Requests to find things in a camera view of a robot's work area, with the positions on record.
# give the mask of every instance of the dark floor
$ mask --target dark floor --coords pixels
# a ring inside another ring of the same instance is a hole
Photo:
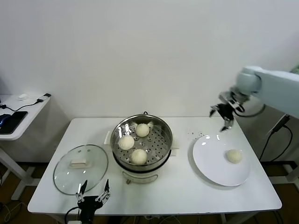
[[[41,178],[44,171],[46,169],[46,165],[37,165],[36,170],[33,173],[34,178]],[[284,171],[281,165],[267,165],[265,166],[265,170],[268,175],[286,175],[287,173]],[[0,172],[4,174],[6,168],[0,164]],[[11,195],[13,194],[15,188],[19,183],[19,179],[14,175],[10,174],[8,178],[3,182],[2,186],[0,187],[0,202],[8,203],[10,202]],[[299,223],[299,193],[294,185],[292,184],[283,184],[283,185],[276,185],[275,190],[277,191],[282,203],[283,207],[279,210],[279,213],[282,216],[284,224],[297,224]],[[35,187],[26,187],[20,200],[25,204],[28,204],[33,193],[35,191]],[[12,202],[9,204],[9,208],[13,208],[17,203]],[[6,215],[6,209],[0,211],[0,224],[4,223],[4,216]],[[232,217],[233,214],[227,215],[227,219]],[[254,218],[249,219],[245,222],[245,224],[277,224],[277,220],[273,212],[260,212],[256,216],[256,220]],[[198,216],[178,216],[179,221],[181,224],[197,224],[198,223]],[[109,221],[109,217],[96,217],[94,220],[94,224],[107,224]],[[136,217],[135,224],[159,224],[162,219],[154,218],[151,220],[146,220],[144,217]],[[168,218],[164,224],[169,222],[170,224],[178,223],[175,218],[170,217]],[[31,214],[27,211],[27,208],[22,207],[20,213],[12,219],[10,224],[56,224],[56,221],[50,218],[47,215],[37,215]],[[124,223],[122,224],[133,224],[134,217],[129,217]],[[200,216],[200,223],[201,224],[220,224],[221,219],[220,215],[201,215]]]

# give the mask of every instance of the glass lid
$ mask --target glass lid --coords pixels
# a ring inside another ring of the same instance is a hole
[[[59,191],[68,195],[79,193],[87,180],[85,192],[97,185],[108,168],[106,152],[96,145],[79,146],[57,163],[54,170],[54,183]]]

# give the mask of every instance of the pot handle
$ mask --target pot handle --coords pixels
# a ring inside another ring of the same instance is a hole
[[[104,145],[106,145],[106,146],[110,145],[110,138],[111,138],[111,131],[108,131],[107,134],[106,134]]]

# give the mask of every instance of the black cable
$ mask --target black cable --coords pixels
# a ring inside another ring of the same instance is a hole
[[[258,221],[257,221],[257,218],[255,216],[253,216],[253,218],[254,218],[256,224],[259,224]]]
[[[289,132],[290,132],[290,134],[291,134],[289,144],[285,147],[285,149],[282,151],[282,153],[279,154],[279,156],[277,156],[275,159],[271,160],[270,162],[273,162],[274,160],[276,160],[276,159],[278,159],[280,156],[282,156],[282,155],[285,153],[285,151],[288,149],[288,147],[290,146],[290,144],[291,144],[291,142],[292,142],[292,140],[293,140],[293,132],[291,131],[291,129],[290,129],[288,126],[286,126],[286,125],[283,125],[283,127],[286,128],[286,129],[288,129]]]
[[[73,210],[75,210],[75,209],[78,209],[79,207],[74,207],[74,208],[71,208],[70,210],[68,210],[67,212],[66,212],[66,214],[65,214],[65,216],[64,216],[64,224],[67,224],[67,215],[71,212],[71,211],[73,211]]]
[[[273,134],[274,134],[274,132],[271,132],[271,134],[269,135],[269,137],[268,137],[268,139],[267,139],[267,141],[266,141],[266,144],[265,144],[265,146],[263,147],[262,154],[261,154],[260,158],[258,159],[259,161],[262,159],[263,153],[265,152],[266,147],[267,147],[267,145],[268,145],[268,143],[269,143],[269,140],[270,140],[270,138],[271,138],[271,136],[272,136]]]
[[[281,217],[279,211],[275,211],[275,212],[278,214],[279,219],[280,219],[280,221],[281,221],[281,224],[284,224],[284,220],[282,219],[282,217]]]
[[[21,107],[20,107],[19,109],[17,109],[17,110],[11,109],[10,107],[8,107],[8,106],[5,105],[4,109],[7,108],[7,109],[9,109],[9,110],[11,110],[11,111],[17,112],[17,111],[19,111],[20,109],[22,109],[22,108],[24,108],[24,107],[26,107],[26,106],[33,106],[33,105],[35,105],[35,104],[37,104],[37,103],[39,103],[39,102],[36,101],[34,104],[28,104],[28,105],[21,106]]]
[[[274,216],[275,216],[275,219],[276,219],[277,224],[280,224],[280,221],[278,220],[278,217],[277,217],[275,211],[273,211],[273,214],[274,214]]]
[[[235,112],[235,114],[236,114],[237,116],[239,116],[239,117],[241,117],[241,118],[252,118],[252,117],[255,117],[255,116],[261,114],[265,109],[266,109],[266,104],[264,104],[263,107],[262,107],[258,112],[254,113],[254,114],[251,114],[251,115],[242,115],[242,114],[238,114],[235,110],[234,110],[234,112]]]

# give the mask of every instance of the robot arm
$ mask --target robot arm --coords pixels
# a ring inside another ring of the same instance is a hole
[[[251,95],[268,106],[299,118],[299,75],[249,66],[238,74],[235,86],[220,93],[222,103],[211,107],[210,116],[218,111],[225,120],[222,131],[232,127],[235,111],[245,111],[242,105],[250,100]]]

